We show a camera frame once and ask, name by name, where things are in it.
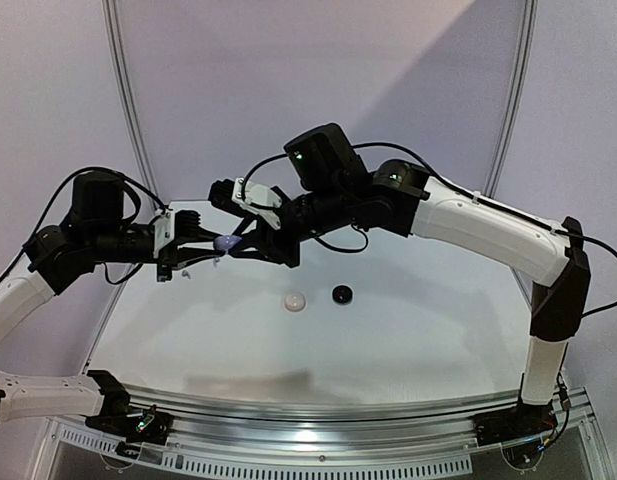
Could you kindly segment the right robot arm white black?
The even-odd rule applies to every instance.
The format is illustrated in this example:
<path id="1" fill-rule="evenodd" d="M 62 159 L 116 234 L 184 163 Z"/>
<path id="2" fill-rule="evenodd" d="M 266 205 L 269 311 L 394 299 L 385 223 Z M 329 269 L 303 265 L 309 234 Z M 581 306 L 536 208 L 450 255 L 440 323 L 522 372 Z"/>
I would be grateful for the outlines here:
<path id="1" fill-rule="evenodd" d="M 303 241 L 352 226 L 442 241 L 526 274 L 533 283 L 529 348 L 519 403 L 504 422 L 512 435 L 527 435 L 543 420 L 583 317 L 591 272 L 580 223 L 543 220 L 469 191 L 412 151 L 375 171 L 358 151 L 328 123 L 284 147 L 303 195 L 288 199 L 249 177 L 237 179 L 231 200 L 243 220 L 230 254 L 293 268 Z"/>

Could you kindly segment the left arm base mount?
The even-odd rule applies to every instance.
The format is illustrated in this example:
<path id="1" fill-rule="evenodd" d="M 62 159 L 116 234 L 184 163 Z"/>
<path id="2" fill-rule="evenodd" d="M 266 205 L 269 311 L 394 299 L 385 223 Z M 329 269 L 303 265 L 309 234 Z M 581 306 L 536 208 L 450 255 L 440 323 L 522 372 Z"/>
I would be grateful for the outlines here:
<path id="1" fill-rule="evenodd" d="M 120 440 L 114 448 L 118 456 L 136 459 L 144 444 L 165 446 L 173 416 L 158 408 L 133 408 L 127 401 L 106 401 L 101 412 L 85 419 L 85 425 Z"/>

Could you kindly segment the purple earbud charging case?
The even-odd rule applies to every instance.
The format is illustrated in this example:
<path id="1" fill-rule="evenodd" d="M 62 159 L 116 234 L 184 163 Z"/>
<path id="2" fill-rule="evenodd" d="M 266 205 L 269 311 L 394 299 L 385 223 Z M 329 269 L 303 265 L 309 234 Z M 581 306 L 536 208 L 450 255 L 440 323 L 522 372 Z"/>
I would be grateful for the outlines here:
<path id="1" fill-rule="evenodd" d="M 240 236 L 234 234 L 220 235 L 213 240 L 213 248 L 217 251 L 228 253 L 241 240 Z"/>

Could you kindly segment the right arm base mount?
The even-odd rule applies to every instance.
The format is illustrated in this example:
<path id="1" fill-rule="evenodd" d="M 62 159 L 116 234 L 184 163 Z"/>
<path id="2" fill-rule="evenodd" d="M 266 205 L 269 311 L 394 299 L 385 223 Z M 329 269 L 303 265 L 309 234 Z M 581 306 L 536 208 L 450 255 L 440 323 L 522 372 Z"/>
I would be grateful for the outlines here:
<path id="1" fill-rule="evenodd" d="M 558 425 L 551 402 L 529 405 L 521 400 L 512 407 L 476 414 L 471 421 L 479 446 L 532 437 Z"/>

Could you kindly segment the pink earbud charging case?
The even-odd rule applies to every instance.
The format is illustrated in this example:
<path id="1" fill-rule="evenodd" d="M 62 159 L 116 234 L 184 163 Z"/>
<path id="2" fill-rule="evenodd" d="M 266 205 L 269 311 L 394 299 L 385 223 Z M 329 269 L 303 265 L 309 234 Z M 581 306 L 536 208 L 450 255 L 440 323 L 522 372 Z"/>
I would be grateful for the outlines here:
<path id="1" fill-rule="evenodd" d="M 293 291 L 288 292 L 283 296 L 282 304 L 286 311 L 298 313 L 306 308 L 307 299 L 303 293 Z"/>

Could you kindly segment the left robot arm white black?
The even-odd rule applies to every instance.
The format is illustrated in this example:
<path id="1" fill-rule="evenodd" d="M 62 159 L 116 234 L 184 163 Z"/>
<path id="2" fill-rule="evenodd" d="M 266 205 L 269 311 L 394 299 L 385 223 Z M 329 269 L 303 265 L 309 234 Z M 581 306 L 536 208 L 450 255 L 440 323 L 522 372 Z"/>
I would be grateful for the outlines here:
<path id="1" fill-rule="evenodd" d="M 0 274 L 0 343 L 32 312 L 64 293 L 97 266 L 128 264 L 134 273 L 153 265 L 160 282 L 175 271 L 224 256 L 218 234 L 202 228 L 195 211 L 173 212 L 162 200 L 148 222 L 135 212 L 143 196 L 155 195 L 127 175 L 86 167 L 62 183 L 72 188 L 68 213 L 58 225 L 37 223 L 21 250 Z M 73 378 L 21 378 L 0 372 L 0 423 L 27 417 L 79 415 L 90 427 L 129 436 L 151 428 L 164 431 L 168 415 L 155 408 L 135 411 L 130 395 L 109 372 L 90 370 Z"/>

